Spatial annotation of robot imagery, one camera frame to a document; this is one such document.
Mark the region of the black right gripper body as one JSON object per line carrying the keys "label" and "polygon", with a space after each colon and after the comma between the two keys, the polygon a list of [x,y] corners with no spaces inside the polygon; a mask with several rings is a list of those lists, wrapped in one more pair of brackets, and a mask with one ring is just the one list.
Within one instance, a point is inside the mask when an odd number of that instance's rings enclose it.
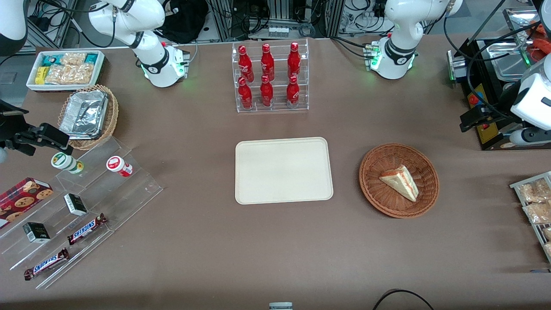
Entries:
{"label": "black right gripper body", "polygon": [[16,134],[29,129],[24,115],[29,111],[0,101],[0,141],[13,138]]}

